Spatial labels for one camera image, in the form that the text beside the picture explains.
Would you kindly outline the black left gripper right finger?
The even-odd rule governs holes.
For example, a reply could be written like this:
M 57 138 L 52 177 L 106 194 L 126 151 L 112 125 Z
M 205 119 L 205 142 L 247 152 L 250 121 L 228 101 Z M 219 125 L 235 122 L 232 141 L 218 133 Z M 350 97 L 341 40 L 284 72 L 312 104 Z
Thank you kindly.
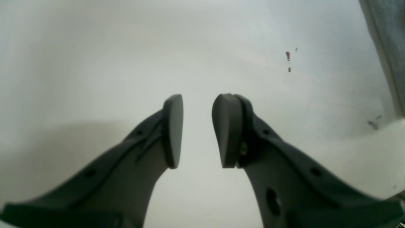
M 212 122 L 223 168 L 241 168 L 265 228 L 395 228 L 404 202 L 356 191 L 284 141 L 241 95 L 220 94 Z

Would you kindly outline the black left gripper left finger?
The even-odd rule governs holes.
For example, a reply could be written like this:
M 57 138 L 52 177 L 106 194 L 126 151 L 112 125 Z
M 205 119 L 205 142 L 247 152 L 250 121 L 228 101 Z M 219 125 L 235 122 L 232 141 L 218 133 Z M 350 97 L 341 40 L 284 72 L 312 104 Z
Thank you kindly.
M 62 185 L 7 203 L 1 221 L 19 228 L 142 228 L 154 186 L 180 160 L 184 106 L 172 95 L 123 141 Z

